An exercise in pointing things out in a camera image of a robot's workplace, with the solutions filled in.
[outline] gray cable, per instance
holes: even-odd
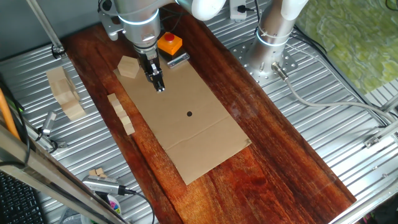
[[[293,93],[293,95],[303,104],[308,105],[308,106],[315,106],[315,107],[329,107],[329,106],[341,106],[341,105],[349,105],[349,106],[358,106],[358,107],[362,107],[365,109],[369,109],[372,110],[374,112],[376,112],[379,115],[382,115],[383,117],[387,118],[390,122],[395,122],[394,118],[392,118],[389,114],[373,107],[373,106],[369,106],[366,105],[364,103],[357,103],[357,102],[336,102],[336,103],[311,103],[308,102],[306,100],[304,100],[303,98],[301,98],[296,91],[293,89],[292,84],[290,84],[289,79],[285,80],[286,85],[289,87],[289,89],[291,90],[291,92]]]

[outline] aluminum cylinder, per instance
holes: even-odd
[[[291,21],[284,19],[281,14],[282,1],[274,0],[262,13],[256,37],[246,54],[248,66],[257,71],[258,75],[268,76],[273,73],[271,65],[274,62],[283,63],[283,51],[295,19]]]

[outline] red button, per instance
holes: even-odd
[[[166,41],[171,42],[171,41],[174,40],[174,34],[171,34],[171,33],[165,34],[165,35],[164,35],[164,39],[165,39]]]

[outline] cardboard sheet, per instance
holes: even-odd
[[[251,141],[188,62],[173,69],[160,66],[162,93],[155,91],[142,69],[134,79],[115,73],[189,184]]]

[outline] metal mounting plate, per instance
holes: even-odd
[[[255,81],[263,86],[276,78],[279,78],[276,72],[271,74],[261,73],[258,70],[255,70],[248,66],[248,62],[246,60],[246,52],[249,50],[250,45],[253,43],[254,39],[243,42],[242,44],[238,44],[234,47],[230,48],[231,53],[241,62],[241,64],[245,67],[245,69],[249,72],[249,74],[255,79]],[[283,54],[283,63],[281,63],[282,69],[287,73],[291,73],[297,69],[298,65],[296,61],[290,56],[287,50],[284,50]]]

